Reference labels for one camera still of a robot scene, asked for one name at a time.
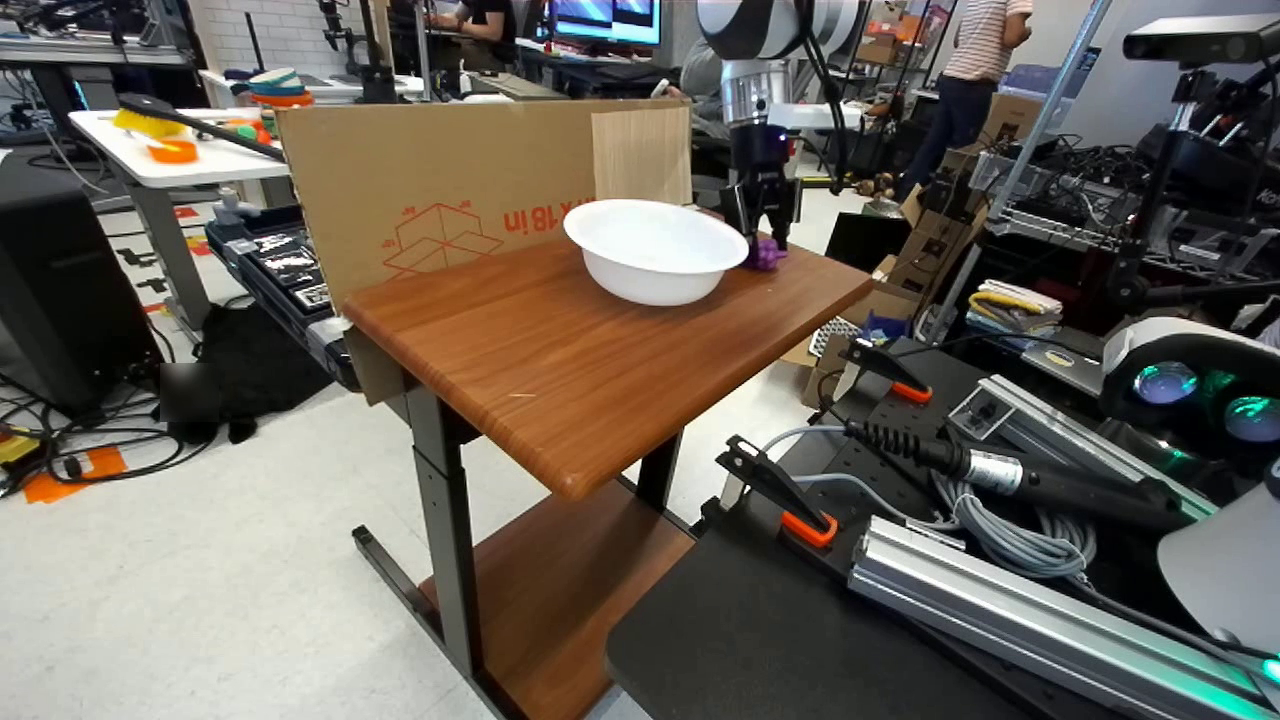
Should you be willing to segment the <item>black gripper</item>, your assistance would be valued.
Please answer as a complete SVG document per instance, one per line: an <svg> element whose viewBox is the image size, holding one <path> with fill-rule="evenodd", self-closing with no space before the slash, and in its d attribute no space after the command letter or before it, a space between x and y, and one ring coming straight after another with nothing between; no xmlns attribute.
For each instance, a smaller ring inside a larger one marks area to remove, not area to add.
<svg viewBox="0 0 1280 720"><path fill-rule="evenodd" d="M753 240L754 224L743 205L747 202L768 202L768 232L780 253L787 253L787 232L791 232L791 179L787 179L787 159L791 159L791 136L780 126L736 126L733 129L733 185L718 193L722 202L722 220Z"/></svg>

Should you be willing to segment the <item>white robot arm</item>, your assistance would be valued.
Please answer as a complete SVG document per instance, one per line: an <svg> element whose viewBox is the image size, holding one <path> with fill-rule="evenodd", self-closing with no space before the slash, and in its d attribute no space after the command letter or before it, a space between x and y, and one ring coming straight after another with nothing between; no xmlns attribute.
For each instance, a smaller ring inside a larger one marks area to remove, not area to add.
<svg viewBox="0 0 1280 720"><path fill-rule="evenodd" d="M768 267L787 253L800 189L795 136L837 143L826 189L846 177L846 119L826 55L861 40L869 0L695 0L695 24L718 59L728 126L728 224L747 240L747 264Z"/></svg>

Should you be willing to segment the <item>white robot base green lights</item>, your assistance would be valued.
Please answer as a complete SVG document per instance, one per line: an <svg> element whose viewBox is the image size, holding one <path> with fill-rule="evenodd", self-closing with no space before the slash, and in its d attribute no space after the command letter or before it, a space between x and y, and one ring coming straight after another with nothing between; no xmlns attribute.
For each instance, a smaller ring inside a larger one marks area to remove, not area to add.
<svg viewBox="0 0 1280 720"><path fill-rule="evenodd" d="M1100 406L1188 454L1265 471L1280 456L1280 353L1180 316L1145 316L1103 339Z"/></svg>

